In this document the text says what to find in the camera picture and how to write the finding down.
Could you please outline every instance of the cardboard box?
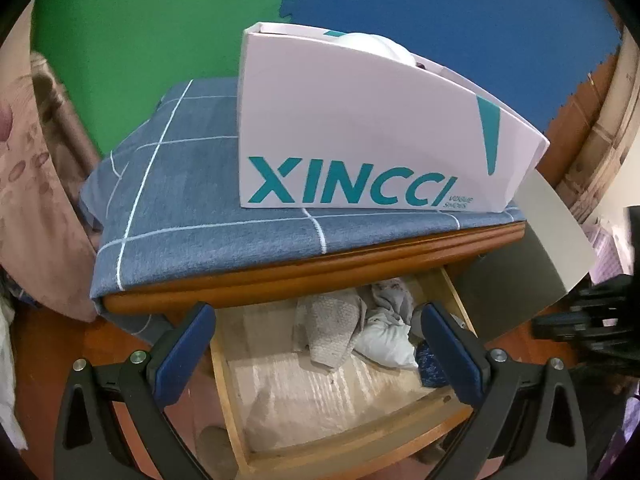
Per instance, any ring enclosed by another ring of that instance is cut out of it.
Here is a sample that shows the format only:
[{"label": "cardboard box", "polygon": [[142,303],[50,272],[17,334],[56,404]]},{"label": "cardboard box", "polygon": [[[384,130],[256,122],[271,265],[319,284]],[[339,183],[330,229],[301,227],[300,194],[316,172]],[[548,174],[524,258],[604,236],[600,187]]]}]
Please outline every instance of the cardboard box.
[{"label": "cardboard box", "polygon": [[244,32],[241,205],[502,211],[548,140],[446,67],[339,36],[285,23]]}]

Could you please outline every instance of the wooden floor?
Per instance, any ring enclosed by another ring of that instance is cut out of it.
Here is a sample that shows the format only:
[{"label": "wooden floor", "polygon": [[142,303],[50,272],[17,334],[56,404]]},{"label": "wooden floor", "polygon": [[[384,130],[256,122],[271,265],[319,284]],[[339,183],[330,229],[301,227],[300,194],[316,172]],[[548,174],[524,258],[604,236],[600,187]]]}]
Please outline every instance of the wooden floor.
[{"label": "wooden floor", "polygon": [[[28,307],[18,310],[12,327],[12,343],[17,374],[16,414],[29,444],[23,457],[41,480],[52,480],[58,409],[74,360],[83,356],[94,365],[110,364],[121,362],[134,350],[147,347],[139,339],[103,320],[87,325],[51,310]],[[524,362],[542,364],[555,356],[561,357],[569,365],[576,362],[569,345],[533,340],[528,323],[498,338],[491,346],[504,348],[514,359]],[[192,450],[195,436],[204,427],[223,425],[207,355],[200,362],[180,401],[166,411]],[[118,416],[140,469],[152,478],[158,478],[126,410],[119,409]],[[426,472],[428,468],[407,459],[370,475],[368,480],[421,480]]]}]

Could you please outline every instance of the wooden frame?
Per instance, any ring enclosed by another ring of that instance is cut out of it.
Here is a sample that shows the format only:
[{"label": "wooden frame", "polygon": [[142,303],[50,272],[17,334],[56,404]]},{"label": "wooden frame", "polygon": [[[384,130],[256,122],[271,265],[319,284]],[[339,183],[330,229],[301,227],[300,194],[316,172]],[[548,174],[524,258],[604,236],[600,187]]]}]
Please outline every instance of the wooden frame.
[{"label": "wooden frame", "polygon": [[[416,276],[430,300],[441,301],[452,314],[473,326],[443,268]],[[463,422],[471,408],[449,387],[434,390],[391,415],[308,444],[269,452],[251,452],[244,438],[238,397],[225,357],[219,327],[211,343],[216,384],[241,480],[356,479],[393,464]]]},{"label": "wooden frame", "polygon": [[366,285],[485,253],[524,236],[525,223],[465,229],[396,240],[246,270],[172,280],[109,294],[114,314],[185,312],[195,302],[215,308],[265,303]]}]

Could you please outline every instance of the white stripe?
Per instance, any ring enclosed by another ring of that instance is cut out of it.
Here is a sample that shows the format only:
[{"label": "white stripe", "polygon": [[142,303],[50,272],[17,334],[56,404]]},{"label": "white stripe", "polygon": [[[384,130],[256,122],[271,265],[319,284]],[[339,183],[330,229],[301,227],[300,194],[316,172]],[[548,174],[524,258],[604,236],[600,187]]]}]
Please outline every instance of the white stripe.
[{"label": "white stripe", "polygon": [[118,184],[120,183],[120,181],[122,180],[122,177],[124,175],[124,172],[127,171],[127,168],[129,167],[129,163],[127,162],[127,165],[124,167],[124,169],[122,170],[122,174],[120,175],[120,178],[117,180],[116,185],[113,186],[113,190],[111,191],[111,196],[109,197],[109,201],[107,202],[107,209],[104,212],[104,217],[105,218],[109,218],[109,206],[111,205],[111,200],[113,200],[113,195],[115,195],[116,193],[116,189],[118,187]]},{"label": "white stripe", "polygon": [[151,323],[151,314],[149,314],[148,317],[146,318],[145,325],[140,330],[138,330],[137,332],[131,332],[131,335],[138,335],[138,334],[144,332],[146,330],[146,327],[149,326],[149,323]]},{"label": "white stripe", "polygon": [[271,218],[271,219],[265,219],[265,220],[244,220],[241,222],[224,222],[220,224],[200,224],[200,225],[187,225],[187,226],[180,226],[180,227],[165,227],[164,229],[149,231],[149,232],[135,235],[129,238],[118,238],[116,240],[112,240],[111,242],[107,242],[100,248],[100,250],[98,250],[98,254],[100,254],[103,249],[106,249],[107,247],[111,247],[112,245],[120,244],[125,241],[131,242],[134,240],[140,240],[140,238],[148,238],[149,236],[161,235],[164,233],[173,233],[178,231],[193,231],[196,229],[207,229],[207,228],[213,228],[213,227],[228,227],[232,225],[263,224],[267,222],[286,222],[288,220],[305,220],[306,221],[307,218],[303,216],[300,216],[300,217],[293,216],[290,218]]},{"label": "white stripe", "polygon": [[314,227],[316,228],[316,232],[318,233],[318,238],[320,238],[320,249],[322,250],[322,254],[326,254],[326,238],[324,238],[324,231],[322,231],[320,223],[304,207],[302,208],[302,212],[314,223]]},{"label": "white stripe", "polygon": [[[430,210],[430,211],[424,211],[424,213],[441,213],[441,211],[436,211],[436,210]],[[314,218],[318,219],[318,218],[346,218],[346,217],[351,217],[351,216],[378,216],[378,215],[411,215],[411,214],[415,214],[415,211],[389,211],[389,212],[380,212],[380,213],[350,213],[350,214],[343,214],[343,215],[316,215]],[[140,240],[141,238],[148,238],[149,236],[155,236],[155,235],[160,235],[160,234],[165,234],[165,233],[173,233],[173,232],[178,232],[178,231],[191,231],[191,230],[196,230],[196,229],[209,229],[209,228],[215,228],[215,227],[230,227],[230,226],[234,226],[234,225],[246,225],[246,224],[263,224],[263,223],[267,223],[267,222],[287,222],[290,220],[307,220],[308,217],[290,217],[290,218],[269,218],[269,219],[263,219],[263,220],[243,220],[243,221],[238,221],[238,222],[221,222],[219,224],[198,224],[198,225],[187,225],[187,226],[178,226],[178,227],[165,227],[163,229],[158,229],[155,231],[148,231],[146,233],[142,233],[139,235],[135,235],[132,237],[123,237],[123,238],[116,238],[115,240],[112,240],[111,242],[107,242],[105,243],[102,247],[100,247],[100,249],[98,250],[98,254],[100,254],[102,252],[102,250],[111,247],[113,245],[116,244],[121,244],[123,242],[131,242],[134,240]]]},{"label": "white stripe", "polygon": [[[194,97],[185,97],[185,99],[215,99],[216,97],[236,97],[237,98],[238,96],[237,95],[197,95],[197,96],[194,96]],[[169,99],[168,101],[164,101],[164,102],[160,103],[160,106],[158,107],[158,110],[160,108],[162,108],[164,105],[172,103],[174,101],[177,101],[178,99],[180,99],[180,98],[176,97],[174,99]]]},{"label": "white stripe", "polygon": [[116,265],[116,280],[118,282],[118,288],[120,290],[122,290],[122,291],[124,291],[124,288],[122,286],[122,281],[120,279],[120,266],[122,264],[122,253],[124,252],[124,246],[127,243],[127,237],[129,236],[129,231],[131,229],[131,223],[133,222],[133,216],[136,213],[136,208],[138,207],[138,201],[140,200],[140,195],[142,195],[142,190],[145,188],[146,178],[149,176],[149,171],[151,170],[151,166],[154,163],[154,160],[156,159],[156,155],[158,154],[158,149],[160,148],[160,144],[162,143],[162,139],[164,139],[164,135],[166,134],[167,130],[169,129],[169,126],[171,125],[171,121],[174,120],[175,111],[178,109],[178,106],[180,106],[180,103],[182,102],[182,98],[187,93],[187,90],[191,86],[191,83],[193,83],[193,79],[191,81],[189,81],[189,83],[187,85],[187,88],[184,89],[184,92],[182,92],[182,95],[180,96],[180,99],[178,99],[178,102],[175,104],[174,109],[171,111],[171,115],[169,116],[169,120],[167,121],[166,126],[164,127],[164,130],[162,131],[162,135],[160,136],[160,140],[158,141],[158,145],[156,146],[156,148],[154,150],[154,154],[151,156],[151,160],[149,161],[149,165],[146,167],[145,175],[142,177],[142,183],[140,183],[140,189],[138,190],[138,194],[136,195],[136,199],[134,200],[134,203],[133,203],[133,208],[131,209],[131,213],[129,215],[129,221],[127,221],[127,228],[124,231],[124,236],[123,236],[124,240],[122,241],[122,246],[120,247],[120,254],[118,255],[118,263]]},{"label": "white stripe", "polygon": [[109,158],[111,159],[111,169],[113,170],[113,173],[115,173],[116,176],[120,178],[120,174],[116,171],[116,166],[113,163],[113,152],[109,152]]},{"label": "white stripe", "polygon": [[458,226],[458,230],[460,230],[460,220],[458,220],[457,217],[453,216],[451,213],[445,213],[444,211],[438,211],[438,213],[441,213],[443,215],[447,215],[447,216],[450,216],[451,218],[453,218],[456,221],[456,225]]},{"label": "white stripe", "polygon": [[213,139],[237,139],[237,135],[220,135],[215,137],[193,137],[193,139],[176,139],[176,140],[167,140],[165,142],[148,142],[146,144],[142,144],[136,148],[137,150],[141,150],[142,148],[147,148],[149,146],[157,146],[158,144],[176,144],[177,142],[191,142],[192,140],[213,140]]}]

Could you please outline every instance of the teal stripe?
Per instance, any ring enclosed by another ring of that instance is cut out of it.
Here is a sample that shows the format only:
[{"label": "teal stripe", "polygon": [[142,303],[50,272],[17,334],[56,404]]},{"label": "teal stripe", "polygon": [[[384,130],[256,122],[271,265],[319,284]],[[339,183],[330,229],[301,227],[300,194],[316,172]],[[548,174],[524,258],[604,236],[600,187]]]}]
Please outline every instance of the teal stripe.
[{"label": "teal stripe", "polygon": [[482,121],[484,135],[484,154],[486,155],[486,172],[494,174],[495,161],[498,157],[498,133],[500,132],[500,108],[486,99],[478,98],[478,109]]}]

